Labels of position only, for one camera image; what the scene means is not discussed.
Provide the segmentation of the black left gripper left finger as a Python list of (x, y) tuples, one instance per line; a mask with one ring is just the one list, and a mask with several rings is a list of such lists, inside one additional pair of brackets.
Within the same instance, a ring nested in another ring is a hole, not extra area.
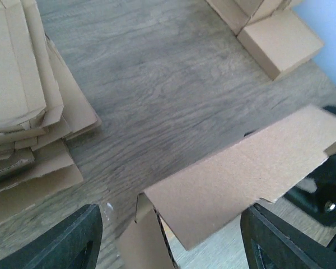
[(0, 268), (95, 268), (102, 230), (99, 206), (84, 205), (26, 246), (0, 260)]

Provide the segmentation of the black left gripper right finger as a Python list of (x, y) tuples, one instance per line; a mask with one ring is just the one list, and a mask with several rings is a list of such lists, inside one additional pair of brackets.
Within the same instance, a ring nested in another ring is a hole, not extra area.
[(336, 234), (325, 247), (259, 204), (243, 211), (240, 228), (249, 268), (336, 269)]

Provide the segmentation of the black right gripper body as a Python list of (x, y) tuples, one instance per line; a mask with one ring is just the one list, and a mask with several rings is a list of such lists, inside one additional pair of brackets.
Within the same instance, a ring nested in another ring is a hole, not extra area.
[[(285, 194), (285, 199), (324, 226), (336, 226), (336, 153), (307, 175), (316, 190), (309, 192), (298, 186)], [(328, 244), (336, 249), (336, 235)]]

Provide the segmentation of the brown cardboard box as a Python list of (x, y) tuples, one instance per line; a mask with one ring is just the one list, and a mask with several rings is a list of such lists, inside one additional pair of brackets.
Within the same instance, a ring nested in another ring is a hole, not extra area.
[(165, 227), (186, 250), (258, 200), (274, 203), (336, 153), (336, 115), (314, 105), (146, 188), (118, 240), (126, 268), (177, 268)]

